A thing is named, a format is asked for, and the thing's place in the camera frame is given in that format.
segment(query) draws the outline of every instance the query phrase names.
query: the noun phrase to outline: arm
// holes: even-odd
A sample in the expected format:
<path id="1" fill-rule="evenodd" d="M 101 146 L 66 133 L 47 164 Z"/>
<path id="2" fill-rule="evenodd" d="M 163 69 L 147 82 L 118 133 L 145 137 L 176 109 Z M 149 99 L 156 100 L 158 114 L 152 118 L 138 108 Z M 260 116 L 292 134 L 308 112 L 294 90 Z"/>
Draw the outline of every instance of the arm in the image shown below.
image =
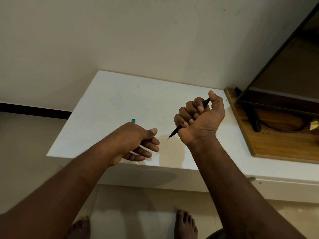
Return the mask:
<path id="1" fill-rule="evenodd" d="M 151 157 L 139 145 L 157 152 L 156 133 L 156 128 L 147 131 L 131 122 L 116 129 L 5 213 L 0 218 L 1 238 L 63 238 L 104 171 L 122 157 Z"/>
<path id="2" fill-rule="evenodd" d="M 223 100 L 213 91 L 209 97 L 211 109 L 204 109 L 204 100 L 198 97 L 181 108 L 174 121 L 184 127 L 178 135 L 193 155 L 228 238 L 304 239 L 261 196 L 222 148 L 215 133 L 225 116 Z"/>

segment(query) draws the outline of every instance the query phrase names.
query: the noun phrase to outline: tv stand leg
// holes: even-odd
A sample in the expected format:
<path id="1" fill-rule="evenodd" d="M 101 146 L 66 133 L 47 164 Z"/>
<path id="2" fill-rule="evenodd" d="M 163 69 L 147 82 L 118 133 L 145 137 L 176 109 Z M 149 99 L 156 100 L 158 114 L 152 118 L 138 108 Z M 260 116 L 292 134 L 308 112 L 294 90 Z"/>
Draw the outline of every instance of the tv stand leg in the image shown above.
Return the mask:
<path id="1" fill-rule="evenodd" d="M 235 92 L 236 92 L 236 95 L 239 96 L 242 91 L 238 87 L 236 87 Z M 248 117 L 248 120 L 249 120 L 251 126 L 253 127 L 253 130 L 255 132 L 261 132 L 261 124 L 260 124 L 258 112 L 256 111 L 256 109 L 251 105 L 243 105 L 242 104 L 241 106 L 242 106 L 243 110 L 245 111 L 245 113 Z"/>

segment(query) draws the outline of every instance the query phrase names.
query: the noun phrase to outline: bare foot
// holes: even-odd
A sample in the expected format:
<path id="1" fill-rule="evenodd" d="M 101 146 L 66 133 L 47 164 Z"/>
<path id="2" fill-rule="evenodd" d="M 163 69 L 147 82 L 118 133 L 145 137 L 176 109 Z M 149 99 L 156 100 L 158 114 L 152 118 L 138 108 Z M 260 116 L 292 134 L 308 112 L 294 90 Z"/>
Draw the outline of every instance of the bare foot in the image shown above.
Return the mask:
<path id="1" fill-rule="evenodd" d="M 78 220 L 69 229 L 65 239 L 90 239 L 91 225 L 88 217 Z"/>
<path id="2" fill-rule="evenodd" d="M 188 212 L 178 210 L 174 228 L 174 239 L 197 239 L 195 220 Z"/>

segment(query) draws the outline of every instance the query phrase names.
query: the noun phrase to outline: forearm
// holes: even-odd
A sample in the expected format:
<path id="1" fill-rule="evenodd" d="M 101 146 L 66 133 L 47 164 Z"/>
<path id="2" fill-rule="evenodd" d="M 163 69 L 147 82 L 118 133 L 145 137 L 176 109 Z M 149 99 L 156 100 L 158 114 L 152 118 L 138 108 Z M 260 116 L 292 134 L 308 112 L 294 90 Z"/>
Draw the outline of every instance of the forearm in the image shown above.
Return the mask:
<path id="1" fill-rule="evenodd" d="M 189 149 L 230 238 L 304 238 L 246 179 L 216 137 Z"/>
<path id="2" fill-rule="evenodd" d="M 1 238 L 63 238 L 113 156 L 97 146 L 79 155 L 3 215 Z"/>

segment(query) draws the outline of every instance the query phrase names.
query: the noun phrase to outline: tile floor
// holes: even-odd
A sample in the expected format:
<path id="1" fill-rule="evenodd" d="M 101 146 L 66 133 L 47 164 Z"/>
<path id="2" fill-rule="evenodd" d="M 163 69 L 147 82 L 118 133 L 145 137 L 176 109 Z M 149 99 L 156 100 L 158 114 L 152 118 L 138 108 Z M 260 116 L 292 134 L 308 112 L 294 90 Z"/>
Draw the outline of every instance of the tile floor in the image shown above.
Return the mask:
<path id="1" fill-rule="evenodd" d="M 64 123 L 0 112 L 0 214 L 61 169 L 45 155 Z M 319 237 L 318 204 L 269 202 L 308 239 Z M 208 193 L 108 185 L 94 188 L 76 219 L 91 217 L 92 239 L 169 239 L 180 208 L 195 218 L 199 239 L 222 227 Z"/>

